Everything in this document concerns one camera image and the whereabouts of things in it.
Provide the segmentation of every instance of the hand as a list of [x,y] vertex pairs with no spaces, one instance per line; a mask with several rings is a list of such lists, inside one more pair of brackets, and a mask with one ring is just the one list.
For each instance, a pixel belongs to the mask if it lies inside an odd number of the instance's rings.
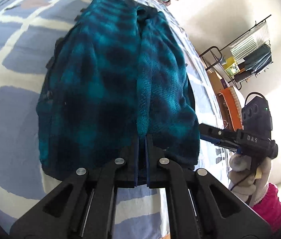
[[[250,171],[247,169],[250,167],[251,158],[249,156],[241,156],[238,154],[233,155],[230,158],[230,166],[232,171],[228,173],[228,178],[231,180],[229,184],[229,189],[231,189],[235,184],[244,179]],[[232,193],[240,198],[243,202],[246,202],[250,195],[253,195],[249,206],[253,207],[255,204],[259,203],[267,193],[270,171],[271,171],[271,159],[265,158],[263,163],[259,166],[262,171],[261,179],[255,181],[255,174],[250,174],[243,182],[235,186],[232,189]]]

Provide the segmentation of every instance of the wall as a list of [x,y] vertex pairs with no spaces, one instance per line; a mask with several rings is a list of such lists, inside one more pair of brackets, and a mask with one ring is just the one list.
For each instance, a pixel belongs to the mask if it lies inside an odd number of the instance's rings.
[[170,11],[186,30],[197,51],[216,45],[224,47],[255,21],[267,20],[273,64],[257,78],[243,82],[242,94],[251,91],[264,94],[273,117],[272,137],[279,145],[279,156],[273,161],[270,181],[281,181],[281,0],[179,0],[172,1]]

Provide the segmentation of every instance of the teal plaid jacket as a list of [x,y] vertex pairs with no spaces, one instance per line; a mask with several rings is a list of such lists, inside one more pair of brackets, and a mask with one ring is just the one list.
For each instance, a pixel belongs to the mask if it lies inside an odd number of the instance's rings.
[[195,165],[198,121],[181,49],[162,12],[134,0],[93,0],[49,63],[36,107],[46,174],[118,157],[133,136]]

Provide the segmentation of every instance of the bed sheet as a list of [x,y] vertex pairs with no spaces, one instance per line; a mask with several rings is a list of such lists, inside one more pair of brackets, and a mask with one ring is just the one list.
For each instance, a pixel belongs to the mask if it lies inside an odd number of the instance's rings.
[[[0,225],[7,232],[59,184],[40,166],[35,107],[55,41],[91,1],[0,0]],[[136,1],[163,11],[188,64],[199,122],[222,128],[216,97],[185,31],[156,0]],[[228,186],[228,151],[201,141],[199,167]],[[114,238],[159,239],[168,234],[164,189],[119,189]]]

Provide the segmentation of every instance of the magenta shirt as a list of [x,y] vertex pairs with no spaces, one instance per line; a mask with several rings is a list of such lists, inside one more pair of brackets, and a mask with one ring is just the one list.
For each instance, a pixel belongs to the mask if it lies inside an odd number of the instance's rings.
[[267,194],[252,208],[269,223],[274,232],[281,227],[281,202],[279,201],[277,193],[278,188],[272,183],[269,183]]

